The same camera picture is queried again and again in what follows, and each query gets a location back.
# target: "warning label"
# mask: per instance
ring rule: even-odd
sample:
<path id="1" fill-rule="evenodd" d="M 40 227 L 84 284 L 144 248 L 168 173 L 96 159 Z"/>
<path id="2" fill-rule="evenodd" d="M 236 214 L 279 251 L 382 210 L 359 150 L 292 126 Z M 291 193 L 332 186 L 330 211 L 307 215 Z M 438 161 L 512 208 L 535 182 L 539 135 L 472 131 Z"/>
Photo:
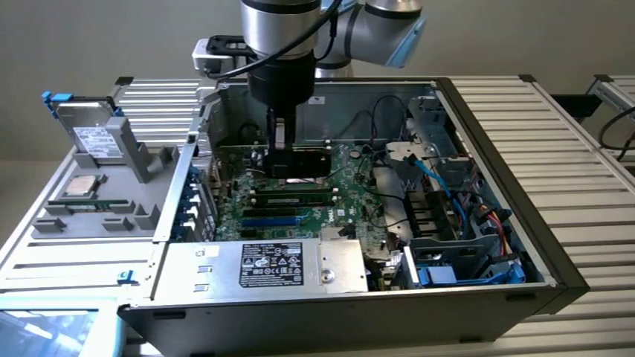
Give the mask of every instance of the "warning label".
<path id="1" fill-rule="evenodd" d="M 244 244 L 240 264 L 243 288 L 304 285 L 302 243 Z"/>
<path id="2" fill-rule="evenodd" d="M 118 143 L 112 135 L 104 128 L 76 127 L 78 138 L 82 141 L 83 147 L 94 158 L 120 158 L 122 151 L 119 151 Z"/>

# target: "capacitor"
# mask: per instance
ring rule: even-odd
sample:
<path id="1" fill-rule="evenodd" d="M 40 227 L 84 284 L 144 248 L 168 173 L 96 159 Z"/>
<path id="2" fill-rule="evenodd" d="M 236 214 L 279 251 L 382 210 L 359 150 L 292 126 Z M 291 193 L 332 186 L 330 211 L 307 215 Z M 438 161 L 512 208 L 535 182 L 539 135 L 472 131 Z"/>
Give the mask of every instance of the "capacitor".
<path id="1" fill-rule="evenodd" d="M 348 157 L 358 160 L 362 157 L 362 153 L 358 150 L 351 150 L 351 152 L 348 152 Z"/>

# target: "black cable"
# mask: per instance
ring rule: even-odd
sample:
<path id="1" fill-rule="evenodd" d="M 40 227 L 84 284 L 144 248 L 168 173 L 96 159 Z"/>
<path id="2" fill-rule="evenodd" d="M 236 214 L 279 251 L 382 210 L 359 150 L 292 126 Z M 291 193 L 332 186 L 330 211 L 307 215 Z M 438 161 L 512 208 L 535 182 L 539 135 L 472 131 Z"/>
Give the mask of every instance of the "black cable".
<path id="1" fill-rule="evenodd" d="M 226 73 L 220 74 L 214 74 L 210 73 L 207 74 L 207 77 L 214 79 L 214 80 L 224 80 L 227 78 L 232 78 L 239 76 L 240 74 L 244 74 L 250 71 L 252 71 L 256 68 L 260 68 L 264 65 L 268 65 L 272 61 L 278 60 L 280 57 L 283 57 L 287 52 L 290 52 L 295 47 L 298 47 L 304 41 L 307 41 L 311 36 L 316 34 L 319 29 L 324 26 L 328 20 L 331 20 L 331 17 L 335 16 L 339 12 L 339 5 L 342 4 L 343 0 L 334 0 L 334 3 L 331 4 L 330 8 L 327 9 L 327 12 L 322 15 L 322 17 L 318 19 L 316 23 L 311 25 L 311 27 L 298 36 L 295 40 L 291 41 L 288 45 L 286 45 L 278 52 L 274 52 L 271 55 L 267 57 L 260 58 L 258 61 L 244 65 L 240 68 L 236 68 Z"/>
<path id="2" fill-rule="evenodd" d="M 625 147 L 630 147 L 631 146 L 631 143 L 634 142 L 635 140 L 635 132 L 634 134 L 631 135 L 631 137 L 629 138 L 629 140 L 625 142 Z M 622 150 L 622 152 L 619 153 L 619 156 L 618 156 L 618 161 L 622 161 L 622 159 L 625 158 L 626 156 L 626 152 L 629 150 Z"/>
<path id="3" fill-rule="evenodd" d="M 378 131 L 378 126 L 375 125 L 375 115 L 378 113 L 378 107 L 379 107 L 379 103 L 384 100 L 384 99 L 395 99 L 399 104 L 400 104 L 400 107 L 403 108 L 404 110 L 404 116 L 402 117 L 402 125 L 403 125 L 403 128 L 406 128 L 406 125 L 407 125 L 407 120 L 408 120 L 408 106 L 406 105 L 404 101 L 394 94 L 387 94 L 384 95 L 383 97 L 380 97 L 378 99 L 378 101 L 375 102 L 375 105 L 374 105 L 374 110 L 371 112 L 371 128 L 375 129 L 375 131 Z"/>
<path id="4" fill-rule="evenodd" d="M 402 203 L 406 203 L 406 199 L 399 197 L 399 196 L 395 196 L 395 195 L 386 195 L 384 193 L 379 193 L 379 192 L 374 192 L 368 189 L 368 187 L 366 187 L 363 184 L 359 185 L 359 187 L 367 192 L 370 193 L 371 195 L 375 195 L 378 197 L 387 197 L 390 199 L 398 199 L 399 201 L 402 201 Z"/>
<path id="5" fill-rule="evenodd" d="M 328 57 L 328 55 L 331 54 L 331 51 L 334 51 L 335 38 L 338 36 L 338 15 L 331 17 L 330 36 L 331 36 L 331 39 L 328 40 L 327 51 L 324 52 L 324 54 L 320 57 L 316 58 L 316 62 L 324 60 Z"/>
<path id="6" fill-rule="evenodd" d="M 623 147 L 614 147 L 613 145 L 609 145 L 606 142 L 605 142 L 605 134 L 606 134 L 606 131 L 611 128 L 611 126 L 626 116 L 631 115 L 633 113 L 635 112 L 635 107 L 633 107 L 631 109 L 627 109 L 625 110 L 621 114 L 618 114 L 618 116 L 615 118 L 613 118 L 611 120 L 609 120 L 609 123 L 605 124 L 605 126 L 602 127 L 602 129 L 599 130 L 599 144 L 602 145 L 603 148 L 606 149 L 611 149 L 611 150 L 622 150 L 622 151 L 633 151 L 635 150 L 635 147 L 629 147 L 629 146 L 623 146 Z"/>
<path id="7" fill-rule="evenodd" d="M 474 191 L 455 191 L 455 190 L 451 190 L 450 192 L 451 193 L 462 193 L 463 195 L 475 195 L 476 197 L 479 197 L 483 200 L 484 203 L 487 203 L 488 206 L 498 208 L 498 205 L 478 192 L 474 192 Z"/>
<path id="8" fill-rule="evenodd" d="M 375 222 L 374 222 L 374 218 L 375 218 L 375 214 L 378 213 L 378 210 L 379 210 L 379 207 L 382 205 L 378 205 L 374 209 L 374 211 L 371 212 L 370 216 L 368 216 L 368 223 L 370 225 L 372 225 L 375 228 L 379 228 L 379 229 L 384 229 L 384 228 L 391 228 L 394 227 L 395 225 L 399 225 L 400 223 L 403 222 L 407 222 L 408 219 L 407 218 L 403 218 L 402 221 L 396 221 L 395 223 L 390 224 L 390 225 L 378 225 Z"/>

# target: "white wall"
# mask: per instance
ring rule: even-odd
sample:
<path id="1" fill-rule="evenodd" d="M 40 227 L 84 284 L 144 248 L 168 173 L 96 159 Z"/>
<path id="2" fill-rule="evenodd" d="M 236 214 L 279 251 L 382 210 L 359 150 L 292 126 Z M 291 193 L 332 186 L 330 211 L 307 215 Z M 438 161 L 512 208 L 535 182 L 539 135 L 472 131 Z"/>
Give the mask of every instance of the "white wall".
<path id="1" fill-rule="evenodd" d="M 582 91 L 635 74 L 634 0 L 424 0 L 428 27 L 407 69 L 358 75 L 534 74 Z M 0 159 L 60 158 L 70 141 L 46 89 L 104 95 L 122 75 L 194 77 L 199 38 L 240 32 L 239 0 L 6 0 L 0 5 Z"/>

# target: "green circuit board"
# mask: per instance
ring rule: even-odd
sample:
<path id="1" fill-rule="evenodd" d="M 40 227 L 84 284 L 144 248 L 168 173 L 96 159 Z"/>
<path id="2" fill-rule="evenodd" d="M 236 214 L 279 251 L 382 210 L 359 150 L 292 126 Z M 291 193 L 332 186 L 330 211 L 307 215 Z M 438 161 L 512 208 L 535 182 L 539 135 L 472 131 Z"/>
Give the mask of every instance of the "green circuit board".
<path id="1" fill-rule="evenodd" d="M 300 182 L 296 181 L 292 184 L 286 180 L 267 178 L 258 171 L 258 165 L 254 165 L 248 158 L 252 152 L 260 152 L 263 149 L 263 147 L 246 146 L 218 148 L 216 159 L 223 183 L 216 196 L 219 223 L 215 239 L 218 241 L 324 239 L 324 236 L 332 237 L 339 229 L 352 223 L 364 252 L 372 257 L 384 257 L 387 251 L 380 250 L 380 244 L 386 239 L 386 229 L 374 227 L 368 221 L 370 215 L 382 202 L 355 181 L 358 171 L 368 177 L 370 160 L 350 157 L 351 151 L 362 152 L 362 147 L 354 144 L 335 145 L 331 151 L 331 172 L 335 174 L 327 178 L 318 178 L 314 182 L 299 180 Z M 300 219 L 295 225 L 244 228 L 242 226 L 243 211 L 254 208 L 250 192 L 252 193 L 256 187 L 262 190 L 260 192 L 336 188 L 338 192 L 327 193 L 327 195 L 330 198 L 336 196 L 338 199 L 331 206 L 296 208 Z M 362 217 L 362 207 L 366 207 L 366 217 Z M 374 224 L 380 227 L 386 225 L 383 216 L 374 217 Z"/>

